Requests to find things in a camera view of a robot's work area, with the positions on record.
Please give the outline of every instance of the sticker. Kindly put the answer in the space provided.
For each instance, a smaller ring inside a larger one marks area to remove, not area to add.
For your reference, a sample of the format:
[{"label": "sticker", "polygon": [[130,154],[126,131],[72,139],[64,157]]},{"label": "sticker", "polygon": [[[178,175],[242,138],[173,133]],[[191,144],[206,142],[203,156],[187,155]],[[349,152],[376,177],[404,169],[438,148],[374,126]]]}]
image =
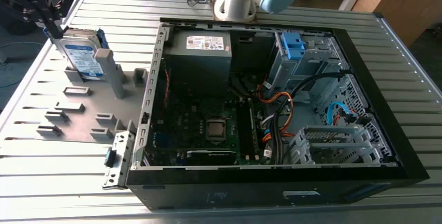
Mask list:
[{"label": "sticker", "polygon": [[67,44],[64,47],[67,48],[71,60],[75,63],[76,70],[86,76],[102,77],[103,70],[94,58],[95,51],[92,47],[76,46],[72,44]]},{"label": "sticker", "polygon": [[297,191],[283,191],[283,196],[289,199],[290,196],[321,196],[318,191],[314,190],[297,190]]},{"label": "sticker", "polygon": [[265,157],[271,158],[271,150],[265,150]]},{"label": "sticker", "polygon": [[263,86],[265,86],[267,89],[270,89],[270,87],[271,87],[271,84],[270,84],[270,83],[267,83],[267,81],[265,81],[265,82],[263,82]]},{"label": "sticker", "polygon": [[223,50],[225,41],[222,37],[189,36],[186,42],[186,48],[195,50]]},{"label": "sticker", "polygon": [[227,192],[211,192],[207,193],[206,203],[211,203],[211,204],[221,203],[223,202],[223,200],[226,201],[226,198],[227,198]]}]

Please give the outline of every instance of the power supply label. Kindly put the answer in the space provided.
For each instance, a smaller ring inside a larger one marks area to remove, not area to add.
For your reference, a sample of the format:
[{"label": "power supply label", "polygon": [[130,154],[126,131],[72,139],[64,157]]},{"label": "power supply label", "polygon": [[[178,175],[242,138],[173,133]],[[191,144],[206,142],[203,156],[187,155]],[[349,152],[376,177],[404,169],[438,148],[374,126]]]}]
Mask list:
[{"label": "power supply label", "polygon": [[78,46],[72,44],[64,45],[67,52],[70,53],[71,60],[75,63],[78,71],[90,77],[102,77],[102,66],[94,58],[94,48],[88,46]]},{"label": "power supply label", "polygon": [[222,37],[214,36],[189,36],[186,48],[195,50],[223,50],[225,40]]}]

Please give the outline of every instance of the blue cable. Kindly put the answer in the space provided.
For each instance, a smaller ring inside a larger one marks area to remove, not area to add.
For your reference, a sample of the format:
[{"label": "blue cable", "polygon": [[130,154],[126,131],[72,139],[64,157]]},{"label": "blue cable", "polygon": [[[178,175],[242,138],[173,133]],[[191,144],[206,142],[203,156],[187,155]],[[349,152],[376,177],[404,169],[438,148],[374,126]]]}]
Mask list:
[{"label": "blue cable", "polygon": [[20,83],[20,82],[22,82],[22,80],[18,81],[18,82],[15,82],[15,83],[7,84],[6,86],[0,86],[0,88],[6,88],[6,87],[10,87],[10,86],[14,86],[14,85],[16,85],[16,84]]},{"label": "blue cable", "polygon": [[333,107],[338,105],[339,107],[342,107],[342,109],[345,110],[346,114],[353,114],[355,117],[358,117],[358,114],[353,113],[351,110],[349,109],[347,105],[345,105],[341,101],[334,101],[330,105],[329,105],[329,109],[327,109],[327,124],[333,125]]}]

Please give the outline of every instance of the hard drive label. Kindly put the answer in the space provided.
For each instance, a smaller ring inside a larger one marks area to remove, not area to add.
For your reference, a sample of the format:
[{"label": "hard drive label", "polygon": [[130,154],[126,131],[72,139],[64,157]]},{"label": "hard drive label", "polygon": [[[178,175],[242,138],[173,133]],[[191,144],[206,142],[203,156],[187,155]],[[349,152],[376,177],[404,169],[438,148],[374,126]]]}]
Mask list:
[{"label": "hard drive label", "polygon": [[92,78],[96,77],[98,79],[99,77],[102,77],[103,70],[94,58],[95,51],[92,47],[78,46],[72,44],[67,44],[64,47],[70,53],[71,60],[75,63],[78,71],[83,75],[90,76]]}]

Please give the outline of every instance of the metal bracket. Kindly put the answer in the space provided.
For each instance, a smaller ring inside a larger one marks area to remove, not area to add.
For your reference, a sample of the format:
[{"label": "metal bracket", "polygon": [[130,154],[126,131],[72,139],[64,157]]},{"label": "metal bracket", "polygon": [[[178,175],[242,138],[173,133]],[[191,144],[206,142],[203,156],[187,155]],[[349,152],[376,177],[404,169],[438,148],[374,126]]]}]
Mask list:
[{"label": "metal bracket", "polygon": [[106,181],[103,189],[127,189],[126,178],[135,143],[135,135],[130,131],[115,135],[114,144],[106,154]]}]

